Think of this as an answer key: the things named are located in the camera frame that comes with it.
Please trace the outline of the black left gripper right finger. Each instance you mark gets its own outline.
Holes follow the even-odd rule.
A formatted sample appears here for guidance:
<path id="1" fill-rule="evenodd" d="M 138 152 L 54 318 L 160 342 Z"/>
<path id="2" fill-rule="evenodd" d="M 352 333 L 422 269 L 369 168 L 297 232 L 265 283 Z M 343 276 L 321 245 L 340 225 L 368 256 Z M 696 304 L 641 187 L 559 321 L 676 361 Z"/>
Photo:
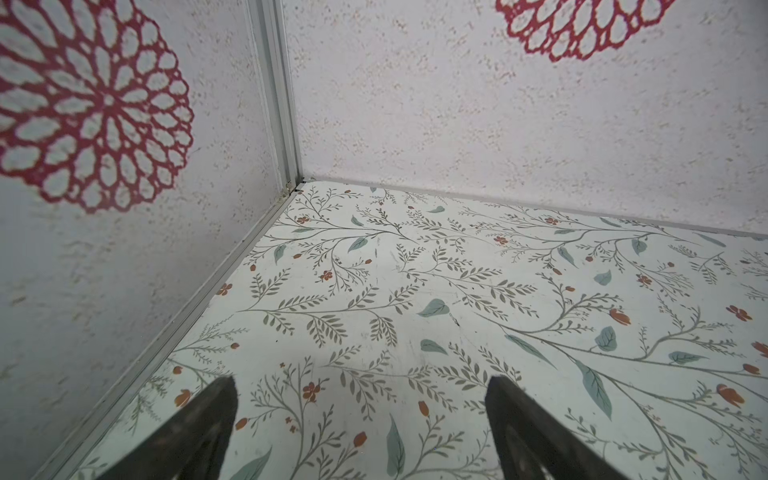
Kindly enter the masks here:
<path id="1" fill-rule="evenodd" d="M 507 377 L 491 377 L 485 408 L 506 479 L 625 477 Z"/>

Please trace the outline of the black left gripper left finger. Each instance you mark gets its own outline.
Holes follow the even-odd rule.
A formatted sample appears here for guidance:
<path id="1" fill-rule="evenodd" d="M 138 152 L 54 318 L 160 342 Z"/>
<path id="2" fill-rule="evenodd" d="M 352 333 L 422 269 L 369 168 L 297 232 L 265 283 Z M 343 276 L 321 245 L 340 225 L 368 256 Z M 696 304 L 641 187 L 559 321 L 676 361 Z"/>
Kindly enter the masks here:
<path id="1" fill-rule="evenodd" d="M 216 379 L 100 478 L 217 479 L 237 408 L 234 378 Z"/>

